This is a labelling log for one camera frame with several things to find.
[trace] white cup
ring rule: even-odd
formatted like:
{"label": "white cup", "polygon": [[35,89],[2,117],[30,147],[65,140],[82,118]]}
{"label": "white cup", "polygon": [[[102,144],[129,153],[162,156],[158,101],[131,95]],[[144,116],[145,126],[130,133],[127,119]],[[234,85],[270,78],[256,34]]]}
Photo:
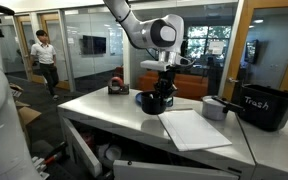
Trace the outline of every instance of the white cup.
{"label": "white cup", "polygon": [[103,144],[103,145],[97,147],[97,155],[99,158],[104,158],[105,151],[107,150],[108,146],[109,146],[109,144]]}
{"label": "white cup", "polygon": [[112,145],[106,150],[105,153],[107,159],[111,161],[115,161],[121,158],[122,156],[122,149],[116,145]]}

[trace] cardboard box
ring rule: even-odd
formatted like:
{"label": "cardboard box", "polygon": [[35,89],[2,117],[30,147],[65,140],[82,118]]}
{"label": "cardboard box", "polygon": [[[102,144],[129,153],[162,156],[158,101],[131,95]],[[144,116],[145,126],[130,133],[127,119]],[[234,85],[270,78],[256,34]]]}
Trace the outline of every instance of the cardboard box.
{"label": "cardboard box", "polygon": [[20,124],[25,135],[26,143],[30,146],[30,138],[26,129],[26,125],[36,120],[42,113],[35,111],[34,109],[28,107],[22,107],[18,110],[18,116],[20,119]]}
{"label": "cardboard box", "polygon": [[20,109],[20,108],[22,108],[22,107],[29,107],[29,106],[31,106],[31,105],[26,104],[26,103],[23,103],[23,102],[21,102],[21,101],[15,101],[15,106],[16,106],[17,109]]}
{"label": "cardboard box", "polygon": [[10,88],[15,100],[18,99],[24,91],[20,86],[12,83],[10,83]]}
{"label": "cardboard box", "polygon": [[34,109],[28,108],[28,107],[22,107],[18,110],[18,113],[21,116],[21,120],[23,121],[23,124],[26,126],[30,122],[37,119],[42,113],[35,111]]}

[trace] gray container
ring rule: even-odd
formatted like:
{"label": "gray container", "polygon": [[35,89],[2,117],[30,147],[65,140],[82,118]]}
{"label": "gray container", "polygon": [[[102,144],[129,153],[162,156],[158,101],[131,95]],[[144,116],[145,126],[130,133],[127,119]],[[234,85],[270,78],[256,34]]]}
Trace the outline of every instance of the gray container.
{"label": "gray container", "polygon": [[211,120],[222,121],[225,120],[227,113],[224,113],[225,105],[212,99],[212,96],[203,97],[202,115]]}

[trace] door frame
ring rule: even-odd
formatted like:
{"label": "door frame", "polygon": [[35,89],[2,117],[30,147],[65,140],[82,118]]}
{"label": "door frame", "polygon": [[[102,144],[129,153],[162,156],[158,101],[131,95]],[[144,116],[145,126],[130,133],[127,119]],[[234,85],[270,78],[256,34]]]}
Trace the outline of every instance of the door frame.
{"label": "door frame", "polygon": [[[42,25],[41,29],[43,29],[47,34],[49,34],[49,33],[48,33],[46,21],[57,20],[60,24],[60,18],[59,18],[58,12],[45,12],[45,13],[42,12],[42,13],[38,13],[38,17],[39,17],[39,20],[40,20],[41,25]],[[44,78],[41,77],[41,79],[39,79],[39,82],[44,83]],[[68,76],[68,81],[59,81],[59,83],[56,85],[56,87],[69,90],[70,89],[69,76]]]}
{"label": "door frame", "polygon": [[[234,83],[228,81],[229,78],[236,79],[239,71],[240,60],[244,51],[244,45],[249,31],[249,25],[251,24],[253,13],[255,9],[264,8],[283,8],[288,7],[288,0],[244,0],[243,8],[238,23],[236,39],[232,43],[232,55],[230,59],[228,71],[222,78],[222,84],[224,89],[222,96],[226,99],[231,99],[234,91]],[[280,90],[288,91],[288,66],[285,71]]]}
{"label": "door frame", "polygon": [[16,15],[13,18],[13,22],[14,22],[14,25],[16,27],[17,37],[19,39],[19,46],[20,46],[21,54],[23,56],[22,59],[24,62],[27,79],[28,79],[28,81],[34,81],[33,70],[28,71],[28,68],[30,66],[30,63],[29,63],[30,62],[30,52],[28,52],[28,48],[27,48],[27,44],[26,44],[26,37],[24,35],[24,29],[22,26],[22,22],[30,22],[31,23],[30,15],[29,14]]}

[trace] dark pants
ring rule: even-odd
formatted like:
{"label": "dark pants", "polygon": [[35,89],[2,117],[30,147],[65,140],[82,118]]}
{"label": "dark pants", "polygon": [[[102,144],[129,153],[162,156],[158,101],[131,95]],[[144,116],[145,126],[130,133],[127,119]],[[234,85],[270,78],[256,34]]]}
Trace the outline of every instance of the dark pants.
{"label": "dark pants", "polygon": [[54,87],[58,84],[57,68],[54,64],[42,64],[40,63],[40,69],[47,81],[48,90],[51,95],[54,96]]}

